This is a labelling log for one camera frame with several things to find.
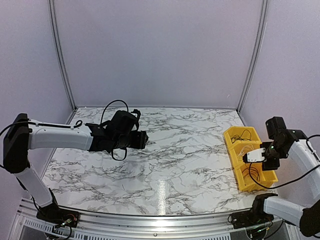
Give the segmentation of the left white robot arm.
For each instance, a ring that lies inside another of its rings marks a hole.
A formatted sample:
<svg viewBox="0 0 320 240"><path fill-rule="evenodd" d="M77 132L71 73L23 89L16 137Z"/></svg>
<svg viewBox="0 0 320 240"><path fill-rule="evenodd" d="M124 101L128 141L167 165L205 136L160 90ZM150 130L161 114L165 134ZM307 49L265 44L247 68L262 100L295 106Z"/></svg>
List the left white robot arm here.
<svg viewBox="0 0 320 240"><path fill-rule="evenodd" d="M54 124L32 120L20 113L14 122L1 131L3 138L2 168L13 174L43 209L44 215L53 223L63 219L55 196L43 183L29 161L30 150L46 148L78 149L88 152L113 154L114 150L143 150L149 140L146 131L140 130L138 109L132 112L118 110L112 119L101 123L74 125Z"/></svg>

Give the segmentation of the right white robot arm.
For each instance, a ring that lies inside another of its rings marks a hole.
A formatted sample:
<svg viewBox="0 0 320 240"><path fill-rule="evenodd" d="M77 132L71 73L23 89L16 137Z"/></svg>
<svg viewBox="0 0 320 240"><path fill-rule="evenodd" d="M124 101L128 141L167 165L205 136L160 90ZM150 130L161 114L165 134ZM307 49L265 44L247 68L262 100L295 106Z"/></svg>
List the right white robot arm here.
<svg viewBox="0 0 320 240"><path fill-rule="evenodd" d="M305 237L320 238L320 157L310 144L310 138L302 130L288 129L280 116L265 122L268 138L272 140L264 152L267 163L290 158L305 173L286 184L307 178L314 204L310 207L293 203L278 196L269 196L248 212L247 219L258 224L267 214L277 216L299 227Z"/></svg>

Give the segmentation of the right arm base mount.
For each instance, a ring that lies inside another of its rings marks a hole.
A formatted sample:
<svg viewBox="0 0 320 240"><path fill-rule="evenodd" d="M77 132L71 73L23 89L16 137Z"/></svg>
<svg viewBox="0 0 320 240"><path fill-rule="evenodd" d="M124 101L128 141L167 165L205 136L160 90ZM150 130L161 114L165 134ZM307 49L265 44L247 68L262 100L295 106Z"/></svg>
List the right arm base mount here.
<svg viewBox="0 0 320 240"><path fill-rule="evenodd" d="M275 197L275 193L264 193L257 195L249 210L231 213L228 216L228 222L233 225L234 229L251 227L267 222L272 222L274 216L264 212L264 202L269 197Z"/></svg>

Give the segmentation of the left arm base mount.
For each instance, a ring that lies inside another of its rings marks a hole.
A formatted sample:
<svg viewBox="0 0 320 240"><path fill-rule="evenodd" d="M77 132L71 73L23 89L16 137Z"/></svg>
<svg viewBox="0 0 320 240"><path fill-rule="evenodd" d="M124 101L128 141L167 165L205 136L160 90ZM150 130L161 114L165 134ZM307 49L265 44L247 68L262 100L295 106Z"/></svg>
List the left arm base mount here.
<svg viewBox="0 0 320 240"><path fill-rule="evenodd" d="M40 220L55 224L55 228L66 226L76 228L80 213L78 211L60 208L51 189L49 189L49 192L52 197L52 203L45 207L37 206L36 201L32 199L37 209L36 217Z"/></svg>

